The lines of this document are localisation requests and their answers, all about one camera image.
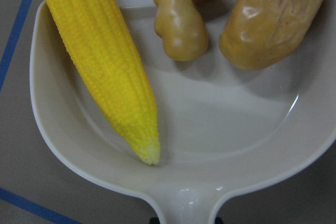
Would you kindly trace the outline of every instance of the gray floor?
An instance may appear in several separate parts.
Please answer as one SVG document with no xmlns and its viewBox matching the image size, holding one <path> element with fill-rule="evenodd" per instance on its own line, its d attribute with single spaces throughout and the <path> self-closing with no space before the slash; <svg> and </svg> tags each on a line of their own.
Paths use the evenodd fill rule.
<svg viewBox="0 0 336 224">
<path fill-rule="evenodd" d="M 29 52 L 33 0 L 0 92 L 0 188 L 82 223 L 148 224 L 156 217 L 145 201 L 118 194 L 65 167 L 42 139 L 30 105 Z M 7 45 L 21 0 L 0 0 L 0 47 Z M 225 224 L 336 223 L 336 144 L 310 167 L 272 187 L 229 200 Z M 0 200 L 0 223 L 49 223 Z"/>
</svg>

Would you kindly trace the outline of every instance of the corn cob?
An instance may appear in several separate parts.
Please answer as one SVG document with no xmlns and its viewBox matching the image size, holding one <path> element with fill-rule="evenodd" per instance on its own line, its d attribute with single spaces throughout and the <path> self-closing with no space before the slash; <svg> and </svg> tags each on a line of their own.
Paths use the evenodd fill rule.
<svg viewBox="0 0 336 224">
<path fill-rule="evenodd" d="M 157 164 L 155 98 L 116 0 L 45 1 L 104 116 L 142 161 Z"/>
</svg>

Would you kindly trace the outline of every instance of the blue tape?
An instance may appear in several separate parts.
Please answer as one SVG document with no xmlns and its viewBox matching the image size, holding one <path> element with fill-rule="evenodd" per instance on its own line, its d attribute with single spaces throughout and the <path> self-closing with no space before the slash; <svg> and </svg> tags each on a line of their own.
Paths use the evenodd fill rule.
<svg viewBox="0 0 336 224">
<path fill-rule="evenodd" d="M 56 224 L 80 224 L 66 216 L 0 188 L 0 199 Z"/>
<path fill-rule="evenodd" d="M 11 60 L 16 48 L 16 44 L 19 40 L 23 24 L 25 23 L 28 10 L 30 8 L 30 5 L 32 3 L 32 0 L 22 0 L 19 10 L 16 14 L 16 18 L 12 27 L 12 31 L 10 32 L 7 45 L 5 48 L 5 51 L 2 55 L 1 61 L 0 61 L 0 91 L 3 86 L 3 83 L 5 81 L 5 77 L 9 68 L 9 65 L 11 64 Z"/>
</svg>

